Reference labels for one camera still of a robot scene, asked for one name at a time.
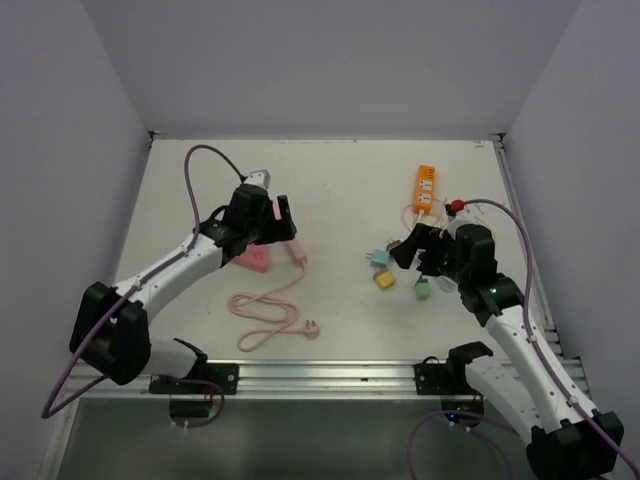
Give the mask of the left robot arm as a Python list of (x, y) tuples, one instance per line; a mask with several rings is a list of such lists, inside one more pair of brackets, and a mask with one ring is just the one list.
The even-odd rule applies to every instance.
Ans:
[(152, 339), (151, 322), (248, 246), (289, 241), (296, 232), (286, 196), (271, 199), (266, 189), (241, 184), (228, 205), (198, 222), (162, 260), (117, 285), (87, 288), (70, 340), (74, 360), (118, 385), (147, 374), (172, 378), (185, 392), (201, 390), (208, 379), (206, 354), (182, 339)]

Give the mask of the green cube plug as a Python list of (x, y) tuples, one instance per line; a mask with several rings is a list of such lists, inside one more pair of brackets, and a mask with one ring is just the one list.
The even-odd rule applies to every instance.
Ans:
[(431, 284), (426, 277), (420, 276), (414, 284), (415, 297), (418, 301), (426, 301), (431, 296)]

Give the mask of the orange power strip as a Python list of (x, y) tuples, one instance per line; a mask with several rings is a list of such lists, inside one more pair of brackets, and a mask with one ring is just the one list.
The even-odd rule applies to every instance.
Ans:
[(420, 165), (415, 177), (413, 212), (416, 215), (429, 214), (435, 200), (436, 169), (430, 165)]

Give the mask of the pink triangular socket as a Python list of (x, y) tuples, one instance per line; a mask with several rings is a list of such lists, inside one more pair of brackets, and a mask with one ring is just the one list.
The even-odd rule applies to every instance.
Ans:
[(249, 245), (247, 249), (233, 259), (233, 263), (258, 273), (266, 273), (270, 267), (268, 247)]

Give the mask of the long pink power strip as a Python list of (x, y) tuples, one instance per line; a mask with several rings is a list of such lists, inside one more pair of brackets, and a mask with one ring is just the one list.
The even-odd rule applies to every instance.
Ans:
[[(274, 202), (273, 210), (274, 210), (275, 219), (276, 220), (281, 220), (282, 219), (281, 209), (280, 209), (277, 201)], [(307, 263), (308, 263), (307, 254), (306, 254), (302, 244), (300, 243), (300, 241), (297, 238), (294, 238), (294, 239), (288, 240), (288, 241), (284, 241), (283, 244), (285, 245), (285, 247), (288, 250), (288, 252), (291, 254), (292, 258), (298, 264), (300, 264), (302, 266), (306, 266), (307, 265)]]

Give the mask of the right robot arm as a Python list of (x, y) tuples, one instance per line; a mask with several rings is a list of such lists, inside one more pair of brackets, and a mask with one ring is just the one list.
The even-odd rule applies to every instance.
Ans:
[(454, 282), (465, 309), (507, 355), (513, 375), (480, 342), (456, 347), (445, 379), (454, 391), (475, 390), (494, 405), (523, 441), (537, 478), (591, 479), (613, 471), (621, 456), (621, 421), (599, 411), (530, 320), (520, 288), (498, 270), (488, 228), (418, 224), (390, 255), (403, 269), (415, 266)]

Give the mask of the teal cube plug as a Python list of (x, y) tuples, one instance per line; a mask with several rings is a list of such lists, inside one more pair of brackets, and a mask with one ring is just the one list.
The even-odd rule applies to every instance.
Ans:
[(366, 254), (366, 259), (372, 268), (380, 270), (388, 267), (390, 255), (386, 249), (373, 249)]

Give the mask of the brown cube plug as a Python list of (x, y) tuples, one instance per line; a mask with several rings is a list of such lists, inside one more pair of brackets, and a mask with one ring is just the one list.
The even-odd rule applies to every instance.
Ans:
[(390, 250), (392, 250), (393, 248), (395, 248), (396, 246), (400, 245), (401, 243), (402, 243), (402, 242), (401, 242), (400, 240), (392, 240), (391, 242), (389, 242), (389, 243), (386, 245), (386, 250), (387, 250), (387, 251), (390, 251)]

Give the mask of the yellow cube plug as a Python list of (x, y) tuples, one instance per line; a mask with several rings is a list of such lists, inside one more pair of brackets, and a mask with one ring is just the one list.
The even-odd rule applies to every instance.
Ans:
[(374, 272), (373, 281), (381, 290), (387, 290), (396, 283), (396, 277), (388, 268), (381, 268)]

